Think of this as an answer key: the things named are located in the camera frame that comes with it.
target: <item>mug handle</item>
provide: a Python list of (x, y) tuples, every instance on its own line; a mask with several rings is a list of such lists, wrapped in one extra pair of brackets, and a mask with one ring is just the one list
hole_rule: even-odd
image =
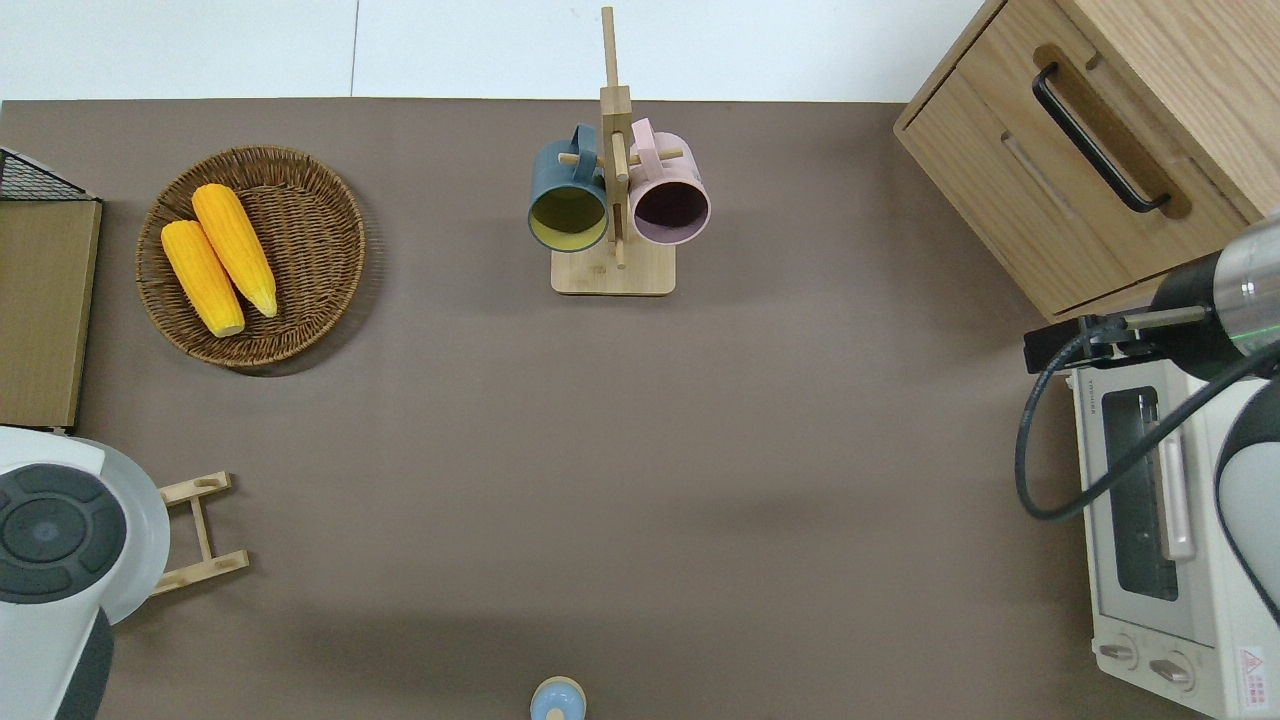
[(579, 123), (573, 131), (573, 140), (570, 141), (572, 152), (577, 155), (577, 168), (573, 169), (573, 182), (577, 184), (590, 184), (595, 176), (595, 128)]
[(631, 135), (636, 138), (636, 155), (640, 156), (640, 169), (648, 181), (662, 177), (662, 159), (658, 158), (658, 141), (653, 136), (653, 124), (649, 118), (640, 118), (631, 123)]

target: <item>oven knob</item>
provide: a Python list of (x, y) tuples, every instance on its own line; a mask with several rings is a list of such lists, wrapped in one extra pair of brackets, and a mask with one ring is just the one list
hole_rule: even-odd
[(1116, 635), (1114, 641), (1106, 643), (1093, 638), (1093, 652), (1101, 655), (1102, 657), (1110, 657), (1129, 670), (1138, 667), (1138, 646), (1134, 644), (1133, 638), (1124, 633)]
[(1171, 652), (1165, 660), (1152, 660), (1147, 664), (1151, 671), (1164, 678), (1171, 685), (1176, 685), (1184, 693), (1196, 687), (1196, 674), (1187, 656), (1180, 652)]
[(1100, 644), (1098, 653), (1119, 660), (1120, 662), (1133, 660), (1133, 650), (1123, 644)]

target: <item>wire basket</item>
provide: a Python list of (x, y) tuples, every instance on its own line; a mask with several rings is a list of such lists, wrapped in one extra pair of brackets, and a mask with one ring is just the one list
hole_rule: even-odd
[[(214, 337), (192, 309), (160, 243), (173, 220), (195, 220), (202, 184), (236, 191), (275, 275), (279, 313), (242, 300), (244, 329)], [(192, 357), (230, 369), (264, 368), (315, 345), (347, 311), (365, 266), (365, 220), (337, 173), (275, 146), (234, 147), (189, 168), (160, 193), (138, 236), (136, 281), (155, 327)]]
[(97, 200), (36, 160), (0, 147), (0, 200)]

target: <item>oven door handle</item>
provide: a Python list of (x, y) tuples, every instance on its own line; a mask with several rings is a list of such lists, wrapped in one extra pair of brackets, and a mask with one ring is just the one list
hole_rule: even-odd
[(1160, 524), (1160, 552), (1166, 560), (1196, 557), (1192, 516), (1187, 502), (1187, 465), (1183, 462), (1183, 434), (1174, 430), (1160, 441), (1160, 469), (1156, 473), (1156, 514)]

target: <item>wicker basket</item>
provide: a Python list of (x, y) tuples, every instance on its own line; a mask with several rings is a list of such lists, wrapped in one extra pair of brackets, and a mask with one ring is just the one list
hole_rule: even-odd
[[(172, 220), (193, 220), (205, 183), (236, 191), (275, 275), (279, 314), (244, 306), (244, 331), (218, 338), (187, 301), (160, 245)], [(138, 237), (137, 283), (151, 322), (179, 350), (224, 368), (261, 368), (312, 346), (346, 313), (365, 266), (365, 222), (333, 170), (287, 147), (234, 147), (202, 160), (160, 193)]]

